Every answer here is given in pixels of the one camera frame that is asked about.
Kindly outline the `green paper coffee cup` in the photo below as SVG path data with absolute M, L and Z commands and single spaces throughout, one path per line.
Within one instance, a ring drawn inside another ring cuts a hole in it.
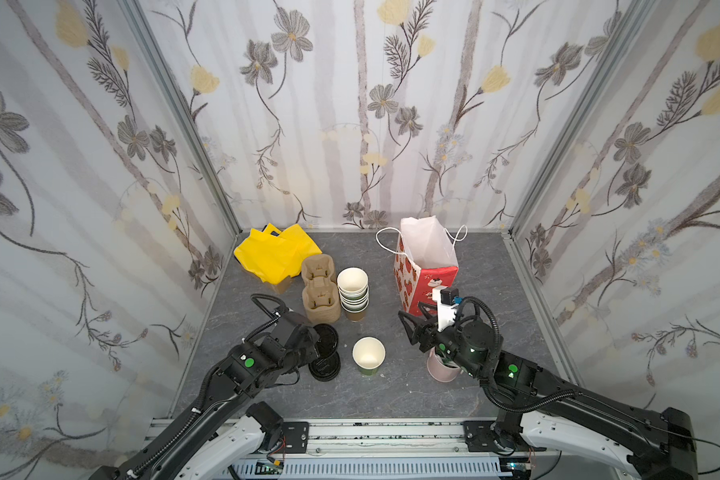
M 363 337 L 352 349 L 352 358 L 362 375 L 375 375 L 386 357 L 383 343 L 375 337 Z

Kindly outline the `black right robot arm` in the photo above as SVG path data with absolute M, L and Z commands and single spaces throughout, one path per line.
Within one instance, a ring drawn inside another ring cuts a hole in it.
M 455 364 L 498 408 L 488 435 L 494 449 L 558 450 L 640 479 L 699 477 L 686 413 L 608 399 L 504 350 L 498 321 L 483 301 L 464 298 L 445 328 L 429 304 L 419 316 L 401 311 L 398 318 L 412 345 Z

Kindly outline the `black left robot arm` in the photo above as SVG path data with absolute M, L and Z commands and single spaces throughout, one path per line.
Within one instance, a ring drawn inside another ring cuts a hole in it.
M 194 402 L 150 444 L 122 465 L 102 466 L 93 479 L 174 479 L 213 434 L 281 376 L 319 358 L 319 333 L 306 317 L 268 294 L 251 300 L 269 321 L 246 335 L 205 374 Z

